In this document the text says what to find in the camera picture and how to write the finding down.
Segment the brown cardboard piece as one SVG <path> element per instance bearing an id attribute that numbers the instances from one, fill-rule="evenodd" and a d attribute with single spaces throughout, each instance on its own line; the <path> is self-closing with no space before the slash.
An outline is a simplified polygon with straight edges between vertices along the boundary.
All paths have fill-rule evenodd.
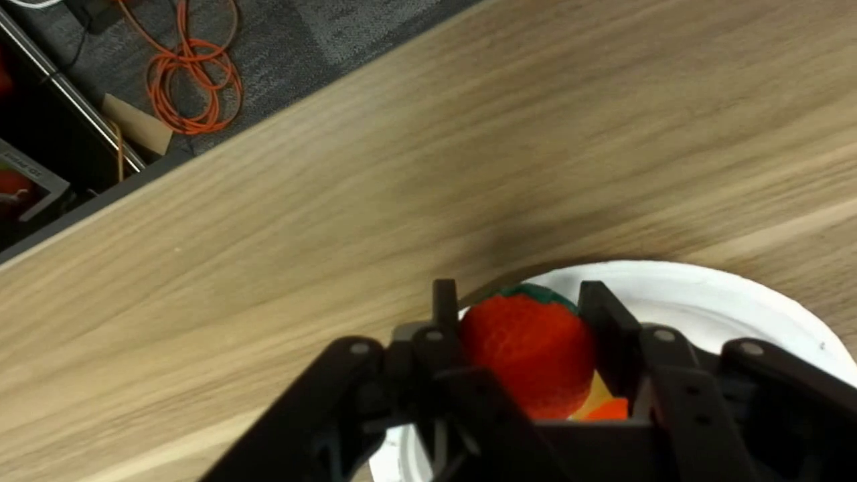
<path id="1" fill-rule="evenodd" d="M 160 119 L 112 94 L 104 95 L 101 110 L 138 146 L 157 155 L 167 153 L 173 131 Z"/>

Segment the white paper plate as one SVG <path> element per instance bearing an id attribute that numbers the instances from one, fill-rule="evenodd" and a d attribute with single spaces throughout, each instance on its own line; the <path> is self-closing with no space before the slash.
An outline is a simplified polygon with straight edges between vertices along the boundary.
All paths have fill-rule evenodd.
<path id="1" fill-rule="evenodd" d="M 755 281 L 703 266 L 612 260 L 545 272 L 530 284 L 575 300 L 585 280 L 605 282 L 641 321 L 676 327 L 711 353 L 731 339 L 756 337 L 857 386 L 857 362 L 838 336 L 795 300 Z"/>

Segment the black shelf with metal rail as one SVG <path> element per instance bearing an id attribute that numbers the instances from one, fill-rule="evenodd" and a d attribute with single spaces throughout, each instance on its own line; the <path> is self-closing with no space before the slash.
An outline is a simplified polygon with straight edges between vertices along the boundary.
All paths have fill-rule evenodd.
<path id="1" fill-rule="evenodd" d="M 0 251 L 146 167 L 0 0 Z"/>

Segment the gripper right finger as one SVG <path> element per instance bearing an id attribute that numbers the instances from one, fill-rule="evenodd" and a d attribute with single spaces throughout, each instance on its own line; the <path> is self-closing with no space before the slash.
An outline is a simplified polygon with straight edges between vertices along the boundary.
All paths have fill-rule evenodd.
<path id="1" fill-rule="evenodd" d="M 631 405 L 624 423 L 578 430 L 579 480 L 857 482 L 857 388 L 762 339 L 707 353 L 600 281 L 582 282 L 578 308 Z"/>

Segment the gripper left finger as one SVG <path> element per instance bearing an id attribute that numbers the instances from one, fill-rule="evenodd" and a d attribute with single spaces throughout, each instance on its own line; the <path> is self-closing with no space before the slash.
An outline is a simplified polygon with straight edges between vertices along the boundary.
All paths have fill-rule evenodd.
<path id="1" fill-rule="evenodd" d="M 199 482 L 351 482 L 386 431 L 415 424 L 436 482 L 570 482 L 554 449 L 489 370 L 470 364 L 452 280 L 433 316 L 389 345 L 331 342 Z"/>

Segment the red knitted strawberry toy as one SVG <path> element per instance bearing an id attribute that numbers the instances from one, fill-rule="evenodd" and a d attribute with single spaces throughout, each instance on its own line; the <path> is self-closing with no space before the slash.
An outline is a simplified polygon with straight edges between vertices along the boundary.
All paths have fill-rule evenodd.
<path id="1" fill-rule="evenodd" d="M 575 304 L 530 283 L 504 288 L 463 314 L 460 341 L 535 419 L 567 419 L 590 396 L 596 342 Z"/>

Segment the orange bottle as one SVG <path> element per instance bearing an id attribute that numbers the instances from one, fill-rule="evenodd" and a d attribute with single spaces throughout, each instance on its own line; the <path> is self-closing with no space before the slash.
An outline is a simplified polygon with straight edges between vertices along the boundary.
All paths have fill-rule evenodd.
<path id="1" fill-rule="evenodd" d="M 589 394 L 582 406 L 569 419 L 582 421 L 625 420 L 629 418 L 627 398 L 613 396 L 598 372 L 595 372 Z"/>

